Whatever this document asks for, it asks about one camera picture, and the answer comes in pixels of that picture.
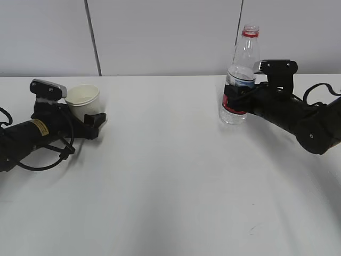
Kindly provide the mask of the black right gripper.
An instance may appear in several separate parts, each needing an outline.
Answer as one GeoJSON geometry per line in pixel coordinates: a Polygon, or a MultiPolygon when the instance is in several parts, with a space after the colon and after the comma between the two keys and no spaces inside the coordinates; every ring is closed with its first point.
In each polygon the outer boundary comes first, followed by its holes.
{"type": "Polygon", "coordinates": [[[290,101],[290,87],[261,82],[255,88],[226,84],[223,92],[223,108],[233,114],[247,112],[275,120],[286,115],[290,101]]]}

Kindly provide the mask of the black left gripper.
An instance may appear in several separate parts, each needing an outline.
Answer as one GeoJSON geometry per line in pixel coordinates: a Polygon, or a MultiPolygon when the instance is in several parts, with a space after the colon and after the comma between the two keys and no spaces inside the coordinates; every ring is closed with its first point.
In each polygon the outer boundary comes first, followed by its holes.
{"type": "Polygon", "coordinates": [[[100,126],[106,122],[106,113],[85,114],[82,122],[72,114],[66,104],[35,103],[31,118],[47,135],[95,139],[99,136],[100,126]]]}

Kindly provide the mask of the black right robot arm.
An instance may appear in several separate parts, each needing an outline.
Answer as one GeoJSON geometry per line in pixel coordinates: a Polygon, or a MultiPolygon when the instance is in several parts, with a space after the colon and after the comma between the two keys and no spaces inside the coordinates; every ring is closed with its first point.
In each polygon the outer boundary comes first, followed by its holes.
{"type": "Polygon", "coordinates": [[[307,97],[317,84],[307,89],[302,99],[293,94],[292,86],[270,82],[261,82],[254,88],[227,85],[224,94],[227,107],[269,121],[294,135],[308,152],[322,155],[340,144],[340,94],[330,84],[325,86],[336,96],[329,104],[308,103],[307,97]]]}

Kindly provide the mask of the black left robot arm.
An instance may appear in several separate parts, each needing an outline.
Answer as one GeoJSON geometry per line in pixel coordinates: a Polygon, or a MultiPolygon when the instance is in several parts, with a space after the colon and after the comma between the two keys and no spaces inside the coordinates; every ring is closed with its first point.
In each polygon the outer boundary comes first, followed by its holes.
{"type": "Polygon", "coordinates": [[[93,140],[106,121],[106,113],[84,115],[84,121],[75,117],[66,104],[35,103],[31,119],[13,125],[12,116],[3,108],[7,122],[1,122],[1,171],[8,172],[15,166],[29,171],[49,170],[75,153],[75,139],[93,140]],[[59,159],[45,167],[31,167],[21,160],[39,148],[59,153],[59,159]]]}

